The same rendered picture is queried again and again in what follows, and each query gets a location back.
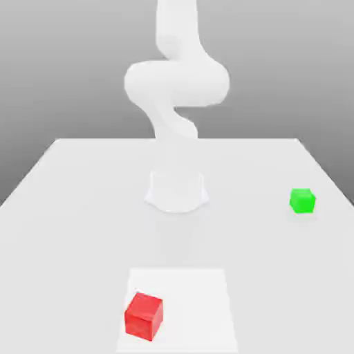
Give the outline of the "small red cube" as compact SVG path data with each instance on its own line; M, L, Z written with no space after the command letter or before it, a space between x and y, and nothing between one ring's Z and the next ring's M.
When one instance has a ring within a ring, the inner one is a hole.
M125 332L152 342L163 318L163 300L137 292L124 312Z

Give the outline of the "small green cube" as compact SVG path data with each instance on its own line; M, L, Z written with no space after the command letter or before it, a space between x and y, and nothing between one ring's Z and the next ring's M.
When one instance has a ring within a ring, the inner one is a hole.
M316 197L308 188L294 188L290 193L289 204L296 214L311 214L315 208Z

